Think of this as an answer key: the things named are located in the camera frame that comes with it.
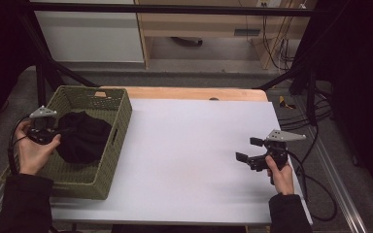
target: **wicker basket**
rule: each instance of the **wicker basket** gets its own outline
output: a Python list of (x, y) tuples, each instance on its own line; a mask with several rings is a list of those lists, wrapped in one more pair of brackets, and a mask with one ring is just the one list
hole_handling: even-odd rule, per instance
[[(99, 161), (69, 164), (54, 152), (40, 176), (54, 181), (52, 196), (105, 200), (111, 187), (131, 118), (132, 107), (125, 89), (61, 86), (48, 104), (57, 118), (70, 112), (86, 111), (112, 125), (107, 145)], [(10, 175), (5, 170), (0, 180)]]

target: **sleeve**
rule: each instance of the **sleeve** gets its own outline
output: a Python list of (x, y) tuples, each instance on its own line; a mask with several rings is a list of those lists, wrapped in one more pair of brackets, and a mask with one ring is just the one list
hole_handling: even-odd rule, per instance
[(48, 233), (51, 227), (50, 195), (53, 181), (20, 174), (5, 184), (0, 233)]
[(313, 232), (298, 195), (280, 193), (273, 196), (269, 201), (269, 210), (272, 233)]

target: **human hand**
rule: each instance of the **human hand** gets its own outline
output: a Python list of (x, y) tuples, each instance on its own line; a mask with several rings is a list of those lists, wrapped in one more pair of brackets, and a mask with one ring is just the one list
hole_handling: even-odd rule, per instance
[(277, 192), (281, 192), (283, 193), (283, 195), (293, 194), (294, 190), (292, 180), (292, 169), (289, 166), (288, 162), (280, 171), (274, 159), (270, 155), (267, 155), (265, 157), (265, 161), (269, 167), (268, 177), (272, 176), (272, 179), (274, 180), (275, 189), (277, 189)]
[(31, 121), (19, 124), (15, 132), (19, 147), (19, 172), (36, 175), (48, 162), (53, 150), (60, 144), (60, 135), (56, 135), (47, 145), (39, 145), (26, 136)]

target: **white tabletop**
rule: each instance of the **white tabletop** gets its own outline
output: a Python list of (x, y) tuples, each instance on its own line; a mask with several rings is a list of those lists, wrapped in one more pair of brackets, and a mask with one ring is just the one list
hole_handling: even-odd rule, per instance
[[(97, 223), (268, 224), (276, 194), (250, 138), (279, 124), (269, 102), (131, 99), (132, 117), (108, 199), (52, 198), (54, 220)], [(300, 192), (295, 180), (296, 193)], [(304, 209), (310, 222), (310, 214)]]

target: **black cloth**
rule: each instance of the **black cloth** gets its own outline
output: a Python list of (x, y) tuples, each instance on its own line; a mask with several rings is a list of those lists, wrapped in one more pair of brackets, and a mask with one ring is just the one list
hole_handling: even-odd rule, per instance
[[(48, 233), (53, 181), (29, 175), (8, 177), (5, 185), (0, 233)], [(298, 195), (278, 194), (269, 201), (272, 233), (308, 233), (311, 226)]]
[(269, 200), (271, 233), (313, 232), (298, 195), (278, 194)]
[(0, 233), (48, 233), (52, 222), (52, 185), (52, 180), (37, 176), (8, 177), (0, 214)]
[(87, 164), (101, 159), (112, 126), (103, 119), (89, 116), (85, 111), (68, 113), (59, 119), (61, 133), (59, 155), (68, 163)]

